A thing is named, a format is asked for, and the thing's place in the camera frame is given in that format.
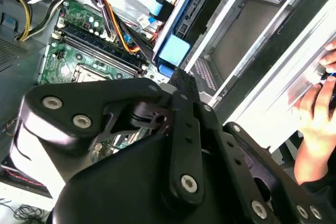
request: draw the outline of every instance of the ventilation grille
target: ventilation grille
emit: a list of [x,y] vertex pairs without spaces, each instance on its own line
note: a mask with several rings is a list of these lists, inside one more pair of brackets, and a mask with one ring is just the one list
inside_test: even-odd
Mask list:
[[0,38],[0,71],[2,66],[17,59],[19,55],[27,52],[28,51],[26,49]]
[[201,76],[203,80],[206,81],[207,86],[210,89],[213,89],[216,91],[215,84],[211,78],[211,74],[210,74],[208,66],[206,65],[205,60],[198,58],[194,66],[195,66],[196,73],[199,76]]

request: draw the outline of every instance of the black sleeve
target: black sleeve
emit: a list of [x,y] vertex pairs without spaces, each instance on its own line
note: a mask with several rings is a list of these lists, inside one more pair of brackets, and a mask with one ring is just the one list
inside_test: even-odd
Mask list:
[[306,182],[301,186],[336,220],[336,176],[328,173],[322,179]]

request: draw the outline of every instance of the black robotic arm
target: black robotic arm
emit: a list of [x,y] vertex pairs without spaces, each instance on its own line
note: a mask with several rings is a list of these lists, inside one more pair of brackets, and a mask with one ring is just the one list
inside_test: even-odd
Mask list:
[[[97,141],[151,134],[91,165]],[[56,201],[52,223],[333,223],[235,123],[224,130],[193,77],[30,90],[11,149]]]

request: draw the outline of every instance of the motherboard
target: motherboard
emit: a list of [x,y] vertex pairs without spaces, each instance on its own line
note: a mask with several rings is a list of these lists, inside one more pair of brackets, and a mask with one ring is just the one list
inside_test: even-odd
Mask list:
[[[116,34],[108,37],[99,12],[66,0],[59,12],[55,31],[46,48],[38,84],[149,78],[157,84],[168,82],[139,52],[123,49]],[[132,134],[99,139],[93,147],[97,162],[146,136],[145,128]]]

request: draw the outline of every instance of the screw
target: screw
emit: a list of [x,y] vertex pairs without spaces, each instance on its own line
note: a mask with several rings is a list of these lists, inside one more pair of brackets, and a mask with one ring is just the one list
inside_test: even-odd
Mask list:
[[92,125],[91,119],[86,115],[76,115],[72,121],[75,126],[82,129],[87,129]]
[[236,132],[240,132],[240,128],[239,128],[237,125],[233,125],[233,129],[234,129]]
[[260,202],[258,202],[256,200],[253,200],[251,202],[251,206],[252,206],[252,209],[256,213],[257,216],[259,216],[263,220],[265,220],[267,218],[267,211]]
[[150,88],[151,90],[154,90],[154,91],[157,91],[157,90],[158,90],[157,87],[155,87],[155,86],[153,86],[153,85],[149,85],[149,88]]
[[310,206],[310,210],[315,215],[316,218],[322,220],[320,212],[318,212],[318,210],[314,206]]
[[184,94],[181,94],[181,97],[182,97],[184,100],[188,100],[188,97],[186,97]]
[[206,111],[211,112],[211,107],[207,104],[204,105]]
[[190,175],[183,175],[181,178],[182,187],[189,193],[194,194],[197,191],[197,182]]
[[57,97],[45,97],[42,100],[42,104],[44,107],[51,110],[58,110],[63,106],[63,102]]
[[305,219],[308,219],[308,218],[309,218],[309,215],[308,215],[307,211],[305,211],[303,207],[301,207],[300,205],[296,205],[296,208],[298,209],[299,213],[300,213]]

